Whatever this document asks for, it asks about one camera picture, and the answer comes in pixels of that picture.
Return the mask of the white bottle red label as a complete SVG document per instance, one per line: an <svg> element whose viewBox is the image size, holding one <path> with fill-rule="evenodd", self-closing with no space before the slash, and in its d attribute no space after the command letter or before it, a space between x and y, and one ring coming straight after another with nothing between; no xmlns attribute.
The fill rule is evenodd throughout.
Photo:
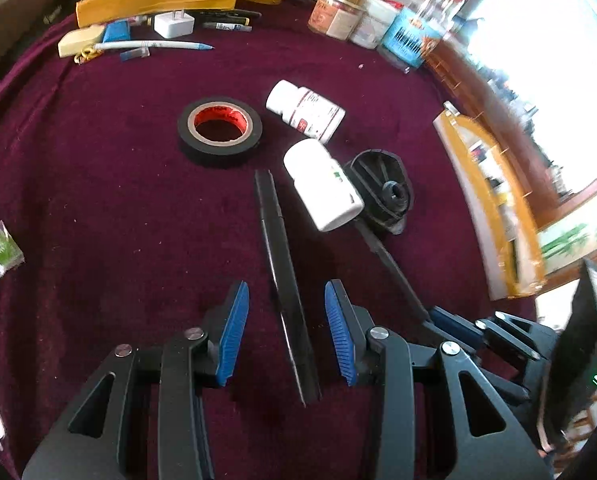
<svg viewBox="0 0 597 480"><path fill-rule="evenodd" d="M266 109L307 138L327 144L345 118L343 107L306 87L280 80L271 89Z"/></svg>

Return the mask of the grey marker pen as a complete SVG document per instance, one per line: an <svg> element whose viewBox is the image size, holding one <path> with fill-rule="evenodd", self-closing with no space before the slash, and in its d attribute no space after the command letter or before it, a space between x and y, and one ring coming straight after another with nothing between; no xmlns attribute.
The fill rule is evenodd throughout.
<svg viewBox="0 0 597 480"><path fill-rule="evenodd" d="M206 22L202 24L204 29L220 30L221 32L250 32L253 27L250 25L222 22Z"/></svg>

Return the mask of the black round plastic part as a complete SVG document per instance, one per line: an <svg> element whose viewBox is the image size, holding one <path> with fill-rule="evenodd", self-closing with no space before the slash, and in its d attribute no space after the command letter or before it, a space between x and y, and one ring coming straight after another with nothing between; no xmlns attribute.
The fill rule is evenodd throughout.
<svg viewBox="0 0 597 480"><path fill-rule="evenodd" d="M364 202L363 220L373 229L401 234L414 193L400 157L384 150L367 150L346 162L344 171Z"/></svg>

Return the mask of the small blue capped tube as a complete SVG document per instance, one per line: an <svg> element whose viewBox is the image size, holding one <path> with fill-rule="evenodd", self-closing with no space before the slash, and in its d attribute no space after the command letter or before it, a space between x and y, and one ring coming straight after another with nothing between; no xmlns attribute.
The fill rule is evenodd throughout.
<svg viewBox="0 0 597 480"><path fill-rule="evenodd" d="M128 62L137 58L148 58L150 55L149 47L138 47L120 53L120 61Z"/></svg>

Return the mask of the black electrical tape roll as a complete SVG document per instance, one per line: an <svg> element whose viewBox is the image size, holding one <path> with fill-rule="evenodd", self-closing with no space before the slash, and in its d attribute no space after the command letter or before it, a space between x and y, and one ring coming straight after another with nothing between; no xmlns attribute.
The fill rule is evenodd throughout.
<svg viewBox="0 0 597 480"><path fill-rule="evenodd" d="M182 154L204 166L229 167L250 156L263 136L263 123L248 104L225 96L189 104L178 118Z"/></svg>

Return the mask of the black marker pen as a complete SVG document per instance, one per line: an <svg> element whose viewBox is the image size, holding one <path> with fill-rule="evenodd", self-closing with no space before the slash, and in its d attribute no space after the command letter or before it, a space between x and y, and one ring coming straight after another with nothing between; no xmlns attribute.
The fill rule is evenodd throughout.
<svg viewBox="0 0 597 480"><path fill-rule="evenodd" d="M227 23L250 26L262 17L257 11L232 10L187 10L199 23Z"/></svg>

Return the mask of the wooden brick pattern partition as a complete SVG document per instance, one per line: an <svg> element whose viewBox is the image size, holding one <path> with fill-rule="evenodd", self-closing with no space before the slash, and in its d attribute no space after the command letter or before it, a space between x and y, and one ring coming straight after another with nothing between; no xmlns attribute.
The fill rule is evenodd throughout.
<svg viewBox="0 0 597 480"><path fill-rule="evenodd" d="M503 148L537 226L551 226L597 196L597 178L568 198L557 196L547 166L519 119L450 42L440 41L425 66L446 87L458 110L474 118Z"/></svg>

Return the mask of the brown label jar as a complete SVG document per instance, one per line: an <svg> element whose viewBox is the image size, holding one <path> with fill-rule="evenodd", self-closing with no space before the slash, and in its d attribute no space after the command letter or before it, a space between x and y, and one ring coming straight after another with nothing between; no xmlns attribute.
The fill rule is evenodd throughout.
<svg viewBox="0 0 597 480"><path fill-rule="evenodd" d="M345 0L317 0L307 25L313 32L346 41L363 14L362 6L355 6Z"/></svg>

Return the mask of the white bottle green label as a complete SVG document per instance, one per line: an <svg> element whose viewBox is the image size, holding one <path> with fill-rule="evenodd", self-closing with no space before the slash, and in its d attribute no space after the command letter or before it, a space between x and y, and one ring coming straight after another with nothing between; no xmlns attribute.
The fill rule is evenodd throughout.
<svg viewBox="0 0 597 480"><path fill-rule="evenodd" d="M306 139L292 145L283 164L320 232L338 229L363 211L363 199L319 141Z"/></svg>

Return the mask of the bamboo painted panel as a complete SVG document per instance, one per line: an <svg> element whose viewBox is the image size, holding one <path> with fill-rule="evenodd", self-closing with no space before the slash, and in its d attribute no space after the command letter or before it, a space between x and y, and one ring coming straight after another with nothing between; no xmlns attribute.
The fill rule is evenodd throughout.
<svg viewBox="0 0 597 480"><path fill-rule="evenodd" d="M542 230L539 244L547 273L597 250L597 204L591 200Z"/></svg>

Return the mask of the yellow rubber band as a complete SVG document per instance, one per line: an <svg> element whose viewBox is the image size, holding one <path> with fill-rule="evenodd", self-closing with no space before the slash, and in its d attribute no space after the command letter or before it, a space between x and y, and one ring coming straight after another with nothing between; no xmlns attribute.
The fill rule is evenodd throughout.
<svg viewBox="0 0 597 480"><path fill-rule="evenodd" d="M98 50L95 47L84 47L79 53L74 56L74 63L82 65L88 63L95 58L98 58L103 54L102 50Z"/></svg>

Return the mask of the white USB charger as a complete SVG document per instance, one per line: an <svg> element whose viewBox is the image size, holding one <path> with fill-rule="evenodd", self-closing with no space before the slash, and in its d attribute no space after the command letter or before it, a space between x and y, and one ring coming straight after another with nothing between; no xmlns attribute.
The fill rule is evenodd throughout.
<svg viewBox="0 0 597 480"><path fill-rule="evenodd" d="M153 29L164 39L176 39L193 34L195 18L184 10L153 16Z"/></svg>

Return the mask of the blue small box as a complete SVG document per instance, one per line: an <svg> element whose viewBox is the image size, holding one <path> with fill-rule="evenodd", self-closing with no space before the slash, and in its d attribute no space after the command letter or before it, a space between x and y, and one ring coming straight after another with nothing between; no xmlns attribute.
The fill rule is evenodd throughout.
<svg viewBox="0 0 597 480"><path fill-rule="evenodd" d="M131 39L130 25L127 20L117 20L108 23L103 32L102 42L128 41Z"/></svg>

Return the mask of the white blue pen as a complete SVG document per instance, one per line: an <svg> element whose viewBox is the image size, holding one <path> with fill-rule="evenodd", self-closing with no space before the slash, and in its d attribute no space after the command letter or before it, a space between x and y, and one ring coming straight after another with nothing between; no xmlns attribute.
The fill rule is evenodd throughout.
<svg viewBox="0 0 597 480"><path fill-rule="evenodd" d="M110 41L100 42L94 44L94 50L108 51L108 50L124 50L124 49L176 49L176 50L195 50L195 51L209 51L213 50L210 44L203 44L202 42L193 41L175 41L175 40L125 40L125 41Z"/></svg>

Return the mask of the blue label clear jar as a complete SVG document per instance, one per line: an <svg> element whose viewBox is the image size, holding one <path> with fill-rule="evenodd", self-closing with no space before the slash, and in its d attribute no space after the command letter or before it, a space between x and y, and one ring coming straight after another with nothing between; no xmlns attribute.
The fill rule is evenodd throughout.
<svg viewBox="0 0 597 480"><path fill-rule="evenodd" d="M404 72L419 68L453 25L465 0L409 0L377 50Z"/></svg>

